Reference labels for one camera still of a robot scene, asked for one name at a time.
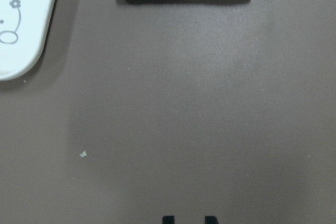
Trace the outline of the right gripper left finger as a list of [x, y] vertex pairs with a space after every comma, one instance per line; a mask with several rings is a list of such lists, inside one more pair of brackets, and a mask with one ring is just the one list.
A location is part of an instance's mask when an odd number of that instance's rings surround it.
[[174, 216], [163, 216], [162, 224], [174, 224]]

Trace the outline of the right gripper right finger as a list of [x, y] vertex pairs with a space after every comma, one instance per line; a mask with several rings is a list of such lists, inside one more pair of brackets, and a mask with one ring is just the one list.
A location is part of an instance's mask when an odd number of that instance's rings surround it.
[[218, 224], [218, 219], [216, 216], [205, 216], [204, 223], [205, 224]]

